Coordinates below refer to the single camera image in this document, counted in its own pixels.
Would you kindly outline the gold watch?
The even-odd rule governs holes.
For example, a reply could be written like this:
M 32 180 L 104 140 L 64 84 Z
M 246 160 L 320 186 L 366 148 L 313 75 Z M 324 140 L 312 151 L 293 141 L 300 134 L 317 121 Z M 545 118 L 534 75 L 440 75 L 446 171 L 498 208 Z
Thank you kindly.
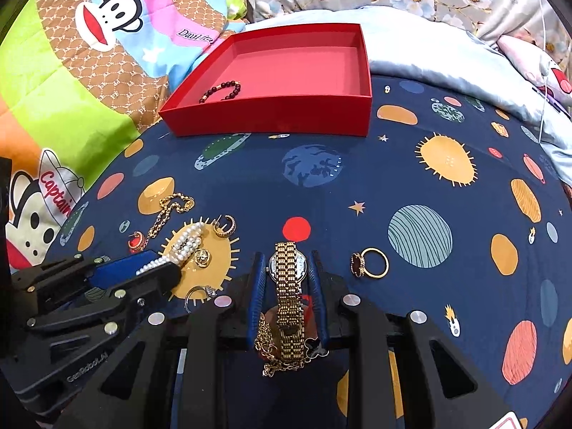
M 277 242 L 268 261 L 267 272 L 275 284 L 281 360 L 286 364 L 300 364 L 305 358 L 305 311 L 301 287 L 307 272 L 305 255 L 297 249 L 295 242 Z

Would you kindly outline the red gold hoop earring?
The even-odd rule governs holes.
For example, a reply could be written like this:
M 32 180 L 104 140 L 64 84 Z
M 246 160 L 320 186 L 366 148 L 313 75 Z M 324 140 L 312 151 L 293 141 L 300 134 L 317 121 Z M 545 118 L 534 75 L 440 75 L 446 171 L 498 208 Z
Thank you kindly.
M 146 248 L 147 239 L 141 231 L 134 231 L 128 236 L 127 246 L 131 254 L 140 253 Z

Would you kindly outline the gold stud earring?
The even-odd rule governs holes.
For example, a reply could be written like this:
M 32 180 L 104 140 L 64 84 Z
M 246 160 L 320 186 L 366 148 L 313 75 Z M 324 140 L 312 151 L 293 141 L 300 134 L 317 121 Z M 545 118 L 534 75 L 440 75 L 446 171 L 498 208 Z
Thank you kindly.
M 206 248 L 199 248 L 193 254 L 193 260 L 198 268 L 205 269 L 211 261 L 211 254 Z

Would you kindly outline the navy planet print blanket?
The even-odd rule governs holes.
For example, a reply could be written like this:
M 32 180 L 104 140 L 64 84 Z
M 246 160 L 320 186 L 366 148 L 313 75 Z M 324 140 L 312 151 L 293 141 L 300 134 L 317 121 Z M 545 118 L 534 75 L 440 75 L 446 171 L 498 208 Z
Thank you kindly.
M 537 425 L 571 379 L 571 205 L 540 140 L 514 116 L 413 80 L 376 77 L 366 138 L 215 135 L 177 138 L 159 124 L 120 153 L 49 249 L 117 260 L 147 231 L 167 192 L 192 197 L 149 245 L 185 223 L 235 217 L 170 297 L 196 311 L 202 288 L 227 291 L 257 252 L 294 241 L 319 252 L 350 290 L 397 315 L 419 310 Z M 350 272 L 382 250 L 380 280 Z

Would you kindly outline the colourful monkey cartoon quilt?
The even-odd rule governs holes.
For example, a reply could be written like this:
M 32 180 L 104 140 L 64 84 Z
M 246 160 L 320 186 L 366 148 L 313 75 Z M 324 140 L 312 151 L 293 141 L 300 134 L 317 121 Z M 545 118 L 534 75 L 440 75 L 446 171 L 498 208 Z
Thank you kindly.
M 1 44 L 4 248 L 41 263 L 88 188 L 158 121 L 200 58 L 241 31 L 242 0 L 28 0 Z

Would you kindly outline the red tray box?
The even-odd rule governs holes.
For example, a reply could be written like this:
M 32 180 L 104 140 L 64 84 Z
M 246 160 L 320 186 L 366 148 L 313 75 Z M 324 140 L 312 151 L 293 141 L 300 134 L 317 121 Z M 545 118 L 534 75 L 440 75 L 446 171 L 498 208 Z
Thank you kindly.
M 281 26 L 230 36 L 159 114 L 178 137 L 369 132 L 372 87 L 355 23 Z

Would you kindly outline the light blue folded blanket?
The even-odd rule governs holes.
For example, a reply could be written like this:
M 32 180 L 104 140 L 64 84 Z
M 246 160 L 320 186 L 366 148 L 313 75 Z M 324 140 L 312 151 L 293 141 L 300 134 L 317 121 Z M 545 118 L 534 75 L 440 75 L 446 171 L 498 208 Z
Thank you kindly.
M 458 91 L 516 116 L 540 140 L 559 178 L 571 183 L 571 121 L 509 60 L 468 32 L 389 7 L 309 10 L 248 24 L 248 31 L 309 23 L 358 23 L 376 75 Z

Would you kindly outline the white cartoon pillow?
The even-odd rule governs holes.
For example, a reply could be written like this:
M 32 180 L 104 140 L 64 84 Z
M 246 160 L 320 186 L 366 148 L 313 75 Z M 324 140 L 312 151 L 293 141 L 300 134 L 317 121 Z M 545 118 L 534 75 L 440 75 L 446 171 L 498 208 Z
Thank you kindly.
M 571 106 L 571 81 L 538 46 L 515 37 L 503 35 L 497 45 L 517 71 L 543 94 L 560 103 Z

